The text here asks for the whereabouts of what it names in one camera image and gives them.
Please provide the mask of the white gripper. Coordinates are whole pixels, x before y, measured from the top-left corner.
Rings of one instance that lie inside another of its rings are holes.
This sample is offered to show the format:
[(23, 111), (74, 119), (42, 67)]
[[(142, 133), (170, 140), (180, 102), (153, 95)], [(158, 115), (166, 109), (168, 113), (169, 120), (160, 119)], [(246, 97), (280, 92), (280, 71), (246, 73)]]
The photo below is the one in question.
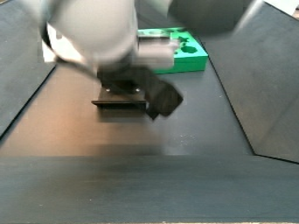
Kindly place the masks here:
[(180, 41), (168, 36), (138, 37), (133, 64), (150, 69), (172, 68), (173, 55), (178, 46)]

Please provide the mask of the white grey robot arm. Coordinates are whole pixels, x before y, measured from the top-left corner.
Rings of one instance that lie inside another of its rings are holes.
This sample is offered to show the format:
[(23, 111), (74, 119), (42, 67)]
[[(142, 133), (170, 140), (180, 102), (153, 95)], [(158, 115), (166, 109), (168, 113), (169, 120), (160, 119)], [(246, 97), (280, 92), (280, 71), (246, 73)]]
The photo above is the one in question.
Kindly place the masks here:
[(39, 29), (42, 44), (54, 55), (86, 68), (117, 71), (144, 66), (168, 69), (178, 42), (137, 34), (136, 3), (146, 2), (192, 32), (232, 33), (256, 0), (21, 0)]

